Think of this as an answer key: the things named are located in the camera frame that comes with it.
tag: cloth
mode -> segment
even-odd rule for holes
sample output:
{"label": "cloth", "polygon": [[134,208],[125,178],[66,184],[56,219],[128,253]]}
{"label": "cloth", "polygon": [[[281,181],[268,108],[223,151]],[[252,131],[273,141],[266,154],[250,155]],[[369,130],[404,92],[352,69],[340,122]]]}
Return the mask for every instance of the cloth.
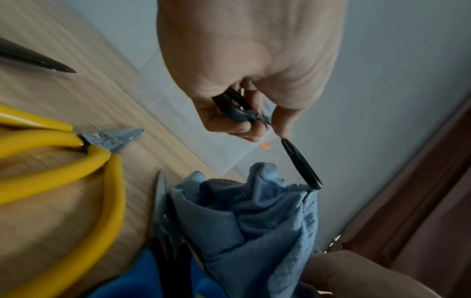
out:
{"label": "cloth", "polygon": [[299,277],[317,232],[316,195],[279,179],[271,163],[253,165],[245,184],[194,172],[171,190],[182,232],[230,298],[309,297]]}

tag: crumpled cloth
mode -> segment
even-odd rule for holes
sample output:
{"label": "crumpled cloth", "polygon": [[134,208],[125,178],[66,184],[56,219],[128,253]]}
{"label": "crumpled cloth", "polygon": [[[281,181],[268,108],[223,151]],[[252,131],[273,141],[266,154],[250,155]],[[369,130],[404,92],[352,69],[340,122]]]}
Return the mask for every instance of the crumpled cloth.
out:
{"label": "crumpled cloth", "polygon": [[245,184],[194,172],[171,190],[182,232],[230,298],[307,297],[299,278],[317,232],[316,195],[279,179],[271,163],[254,164]]}

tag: table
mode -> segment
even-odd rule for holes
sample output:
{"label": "table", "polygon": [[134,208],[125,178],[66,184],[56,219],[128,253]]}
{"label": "table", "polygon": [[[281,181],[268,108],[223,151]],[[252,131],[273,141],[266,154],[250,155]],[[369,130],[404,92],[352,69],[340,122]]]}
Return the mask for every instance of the table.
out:
{"label": "table", "polygon": [[[170,184],[195,170],[216,175],[125,91],[136,70],[94,29],[59,0],[2,0],[0,36],[77,70],[64,74],[0,60],[0,103],[67,121],[76,132],[144,128],[125,148],[127,210],[106,256],[63,294],[73,297],[121,273],[143,244],[156,176]],[[81,157],[64,149],[36,149],[0,160],[0,177]],[[240,179],[237,173],[226,178]],[[98,171],[70,185],[0,206],[0,295],[33,278],[74,249],[96,223],[102,201]]]}

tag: hand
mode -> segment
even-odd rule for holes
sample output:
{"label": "hand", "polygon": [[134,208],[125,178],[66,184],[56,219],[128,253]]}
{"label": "hand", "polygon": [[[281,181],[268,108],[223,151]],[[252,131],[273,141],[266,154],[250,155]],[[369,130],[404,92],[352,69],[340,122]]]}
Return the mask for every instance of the hand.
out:
{"label": "hand", "polygon": [[336,298],[440,298],[412,278],[346,250],[311,256],[301,280]]}
{"label": "hand", "polygon": [[229,86],[261,110],[277,107],[273,130],[294,122],[321,95],[338,54],[345,0],[159,0],[157,31],[165,64],[207,130],[259,141],[262,122],[236,123],[211,97]]}

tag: wood grain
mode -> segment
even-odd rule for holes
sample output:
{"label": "wood grain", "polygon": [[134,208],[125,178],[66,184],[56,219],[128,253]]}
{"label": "wood grain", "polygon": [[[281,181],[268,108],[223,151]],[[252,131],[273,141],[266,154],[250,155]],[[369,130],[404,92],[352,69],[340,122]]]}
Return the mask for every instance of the wood grain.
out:
{"label": "wood grain", "polygon": [[[0,1],[0,36],[77,70],[63,74],[0,60],[0,103],[67,121],[76,132],[139,127],[125,148],[125,222],[109,253],[64,297],[121,273],[145,240],[154,184],[165,168],[170,184],[195,170],[216,175],[124,91],[136,70],[94,29],[58,0]],[[0,160],[0,177],[82,157],[44,148]],[[234,173],[227,178],[240,179]],[[55,264],[90,232],[100,213],[102,173],[0,206],[0,295]]]}

